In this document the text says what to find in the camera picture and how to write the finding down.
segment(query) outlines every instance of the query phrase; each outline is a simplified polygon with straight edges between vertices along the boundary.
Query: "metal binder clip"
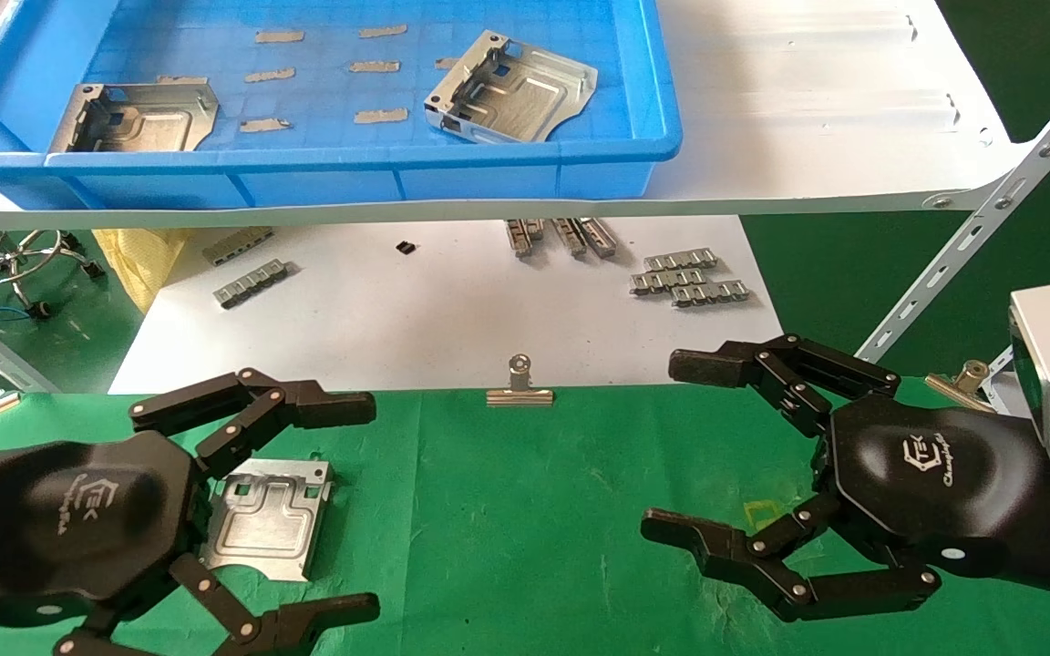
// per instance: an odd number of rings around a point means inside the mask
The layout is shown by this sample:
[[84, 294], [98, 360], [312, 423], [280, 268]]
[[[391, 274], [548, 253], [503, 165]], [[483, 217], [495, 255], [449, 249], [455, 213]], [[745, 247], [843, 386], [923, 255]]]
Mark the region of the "metal binder clip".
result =
[[488, 407], [550, 407], [553, 390], [534, 390], [529, 386], [529, 359], [523, 353], [508, 358], [508, 389], [484, 394]]

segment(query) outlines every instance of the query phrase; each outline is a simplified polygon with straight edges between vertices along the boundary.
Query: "white tabletop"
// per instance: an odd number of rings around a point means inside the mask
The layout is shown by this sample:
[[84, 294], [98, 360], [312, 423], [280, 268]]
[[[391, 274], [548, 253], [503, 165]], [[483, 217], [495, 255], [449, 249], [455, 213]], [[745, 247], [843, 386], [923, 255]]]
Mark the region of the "white tabletop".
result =
[[[618, 254], [575, 260], [549, 229], [518, 260], [504, 221], [318, 225], [278, 229], [257, 249], [211, 267], [193, 237], [156, 296], [112, 394], [155, 394], [254, 366], [280, 379], [315, 378], [334, 390], [496, 387], [508, 358], [533, 361], [534, 385], [667, 383], [675, 348], [761, 341], [780, 324], [735, 216], [605, 219]], [[404, 256], [399, 241], [419, 246]], [[709, 246], [711, 279], [742, 279], [743, 303], [671, 308], [636, 298], [642, 258]], [[300, 272], [242, 306], [212, 292], [273, 258]]]

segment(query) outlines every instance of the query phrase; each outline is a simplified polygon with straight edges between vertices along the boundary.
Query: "robotic hand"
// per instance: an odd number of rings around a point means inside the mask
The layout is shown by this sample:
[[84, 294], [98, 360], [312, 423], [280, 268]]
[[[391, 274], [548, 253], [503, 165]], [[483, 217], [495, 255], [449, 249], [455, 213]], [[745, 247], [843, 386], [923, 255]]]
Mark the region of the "robotic hand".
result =
[[[230, 415], [193, 458], [168, 436]], [[111, 642], [183, 586], [229, 632], [215, 656], [313, 651], [327, 628], [378, 618], [375, 594], [284, 605], [252, 615], [195, 555], [207, 536], [209, 481], [222, 479], [284, 428], [366, 424], [369, 394], [329, 395], [254, 369], [134, 404], [134, 436], [0, 452], [0, 626], [86, 615], [58, 656], [150, 656]]]
[[[642, 533], [687, 549], [784, 621], [912, 611], [956, 576], [1050, 590], [1050, 460], [1030, 419], [894, 399], [891, 371], [795, 335], [678, 350], [671, 378], [751, 386], [808, 438], [816, 494], [754, 535], [650, 509]], [[850, 399], [837, 410], [814, 389]], [[805, 578], [784, 558], [826, 528], [883, 570]]]

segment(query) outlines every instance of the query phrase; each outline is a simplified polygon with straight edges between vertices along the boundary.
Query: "green mat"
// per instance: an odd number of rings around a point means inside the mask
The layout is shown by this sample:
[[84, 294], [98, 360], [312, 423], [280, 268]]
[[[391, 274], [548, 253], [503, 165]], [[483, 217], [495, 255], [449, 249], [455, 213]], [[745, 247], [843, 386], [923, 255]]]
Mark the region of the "green mat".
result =
[[[900, 398], [944, 405], [917, 382]], [[219, 571], [252, 611], [378, 594], [378, 621], [327, 632], [318, 655], [1050, 655], [1050, 593], [1041, 590], [947, 576], [917, 613], [785, 625], [742, 590], [702, 580], [687, 552], [642, 539], [647, 507], [754, 528], [808, 494], [813, 443], [754, 392], [569, 389], [549, 410], [487, 408], [480, 390], [377, 399], [374, 424], [291, 429], [259, 452], [318, 453], [334, 465], [315, 583]], [[126, 437], [132, 402], [26, 398], [0, 416], [0, 448]], [[793, 564], [805, 573], [872, 566], [833, 533]], [[0, 653], [45, 656], [75, 623], [0, 630]], [[222, 635], [176, 590], [117, 639], [184, 656], [211, 652]]]

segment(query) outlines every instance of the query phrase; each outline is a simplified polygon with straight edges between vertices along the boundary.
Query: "blue plastic crate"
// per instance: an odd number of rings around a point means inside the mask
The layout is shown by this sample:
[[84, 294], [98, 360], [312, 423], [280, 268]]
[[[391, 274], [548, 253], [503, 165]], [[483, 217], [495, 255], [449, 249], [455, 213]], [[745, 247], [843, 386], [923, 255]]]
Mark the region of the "blue plastic crate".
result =
[[[395, 37], [361, 28], [407, 24]], [[303, 30], [295, 43], [261, 30]], [[598, 69], [583, 114], [542, 144], [470, 144], [422, 103], [482, 30]], [[399, 59], [391, 73], [354, 61]], [[294, 66], [289, 80], [246, 75]], [[195, 152], [46, 154], [72, 87], [208, 78]], [[401, 123], [355, 124], [407, 107]], [[242, 121], [293, 127], [243, 133]], [[21, 0], [0, 38], [0, 191], [25, 209], [211, 209], [426, 198], [640, 196], [682, 141], [654, 0]]]

